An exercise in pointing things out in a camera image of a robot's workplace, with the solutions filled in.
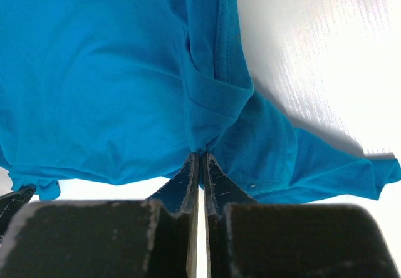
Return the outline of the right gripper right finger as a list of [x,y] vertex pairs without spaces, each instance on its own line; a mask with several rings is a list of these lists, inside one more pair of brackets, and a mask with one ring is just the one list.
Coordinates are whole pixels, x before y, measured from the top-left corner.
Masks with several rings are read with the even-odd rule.
[[223,172],[211,153],[205,153],[202,156],[202,183],[206,223],[207,276],[230,277],[229,236],[224,208],[232,203],[256,204],[257,201]]

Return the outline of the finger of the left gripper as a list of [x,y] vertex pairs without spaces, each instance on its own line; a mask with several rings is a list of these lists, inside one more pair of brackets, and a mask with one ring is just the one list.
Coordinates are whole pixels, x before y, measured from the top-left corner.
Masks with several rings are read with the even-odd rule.
[[21,187],[16,192],[10,192],[1,196],[0,201],[0,229],[5,234],[14,215],[30,202],[36,188],[32,185]]

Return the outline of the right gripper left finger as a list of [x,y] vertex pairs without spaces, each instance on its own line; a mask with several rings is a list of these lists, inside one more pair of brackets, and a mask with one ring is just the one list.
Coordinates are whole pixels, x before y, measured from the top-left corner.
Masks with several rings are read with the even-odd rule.
[[147,277],[195,277],[197,269],[199,155],[190,153],[174,178],[148,201],[160,208]]

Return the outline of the blue t shirt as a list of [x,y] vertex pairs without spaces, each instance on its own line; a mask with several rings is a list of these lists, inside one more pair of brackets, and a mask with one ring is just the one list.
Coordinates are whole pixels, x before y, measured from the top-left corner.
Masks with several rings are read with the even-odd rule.
[[209,152],[262,203],[400,180],[295,127],[247,70],[236,0],[1,0],[1,166],[41,200],[58,182],[174,177]]

